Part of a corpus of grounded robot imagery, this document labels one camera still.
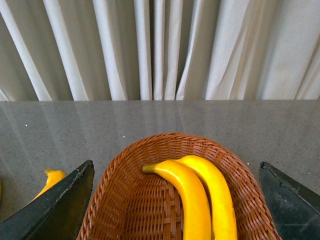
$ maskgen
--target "yellow banana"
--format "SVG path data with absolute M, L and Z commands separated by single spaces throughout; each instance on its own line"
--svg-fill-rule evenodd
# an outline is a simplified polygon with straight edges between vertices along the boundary
M 196 174 L 190 168 L 173 160 L 146 164 L 142 171 L 160 175 L 178 190 L 184 211 L 183 239 L 210 240 L 209 203 L 205 189 Z
M 51 168 L 46 169 L 44 173 L 48 176 L 46 185 L 33 200 L 35 200 L 37 197 L 39 197 L 41 194 L 43 194 L 45 191 L 47 191 L 49 188 L 51 188 L 66 176 L 66 173 L 64 171 L 53 170 Z
M 237 223 L 227 182 L 210 161 L 194 155 L 176 160 L 193 169 L 202 182 L 211 207 L 211 230 L 215 240 L 236 240 Z

